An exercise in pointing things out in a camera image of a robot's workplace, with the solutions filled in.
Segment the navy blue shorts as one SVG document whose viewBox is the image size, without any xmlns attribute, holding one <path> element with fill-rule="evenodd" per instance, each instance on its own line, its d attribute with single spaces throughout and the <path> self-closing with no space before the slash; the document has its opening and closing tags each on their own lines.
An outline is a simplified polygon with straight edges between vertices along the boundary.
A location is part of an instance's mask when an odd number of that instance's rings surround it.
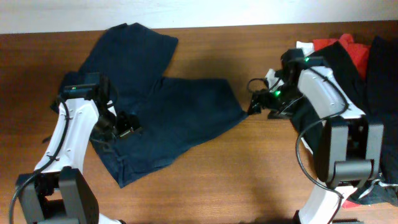
<svg viewBox="0 0 398 224">
<path fill-rule="evenodd" d="M 247 114 L 222 78 L 167 78 L 164 72 L 177 47 L 175 37 L 134 24 L 108 29 L 79 70 L 61 85 L 87 83 L 90 73 L 106 75 L 116 88 L 117 112 L 135 116 L 141 131 L 92 145 L 120 187 L 171 165 L 191 147 L 227 132 Z"/>
</svg>

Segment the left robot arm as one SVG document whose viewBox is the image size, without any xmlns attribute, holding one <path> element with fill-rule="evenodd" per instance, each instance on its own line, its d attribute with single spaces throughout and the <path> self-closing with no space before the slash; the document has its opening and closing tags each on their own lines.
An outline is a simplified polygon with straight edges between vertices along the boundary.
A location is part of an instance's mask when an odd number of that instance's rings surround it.
<svg viewBox="0 0 398 224">
<path fill-rule="evenodd" d="M 34 171 L 16 180 L 9 223 L 14 223 L 17 202 L 27 223 L 118 223 L 100 213 L 83 176 L 93 132 L 100 136 L 98 143 L 107 145 L 142 130 L 136 116 L 115 111 L 112 93 L 117 89 L 102 73 L 89 73 L 80 83 L 61 88 L 56 127 Z"/>
</svg>

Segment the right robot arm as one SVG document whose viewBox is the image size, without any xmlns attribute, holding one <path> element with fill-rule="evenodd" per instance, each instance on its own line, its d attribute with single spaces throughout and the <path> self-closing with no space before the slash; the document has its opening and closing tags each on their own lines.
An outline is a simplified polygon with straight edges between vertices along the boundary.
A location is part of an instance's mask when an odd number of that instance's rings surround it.
<svg viewBox="0 0 398 224">
<path fill-rule="evenodd" d="M 289 49 L 280 58 L 282 69 L 262 78 L 265 89 L 251 91 L 248 114 L 269 109 L 272 119 L 289 119 L 292 106 L 306 99 L 318 115 L 297 137 L 317 125 L 323 127 L 318 148 L 312 151 L 316 177 L 305 169 L 300 151 L 295 155 L 314 188 L 293 223 L 333 223 L 344 202 L 367 181 L 377 177 L 384 125 L 359 109 L 336 81 L 323 57 Z"/>
</svg>

